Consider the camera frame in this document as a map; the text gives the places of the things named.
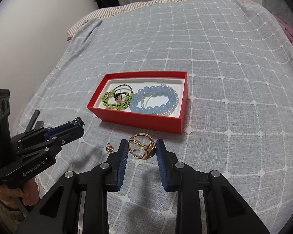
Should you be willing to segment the person's left hand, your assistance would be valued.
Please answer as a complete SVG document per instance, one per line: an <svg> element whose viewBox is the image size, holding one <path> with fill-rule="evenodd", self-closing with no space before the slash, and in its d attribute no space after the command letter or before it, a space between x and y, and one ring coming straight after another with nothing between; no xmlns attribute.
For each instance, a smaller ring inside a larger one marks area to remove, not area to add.
<svg viewBox="0 0 293 234"><path fill-rule="evenodd" d="M0 186L0 201L9 208L17 209L15 198L21 198L25 206L33 206L39 201L38 186L35 178L26 182L22 189L9 189L6 185Z"/></svg>

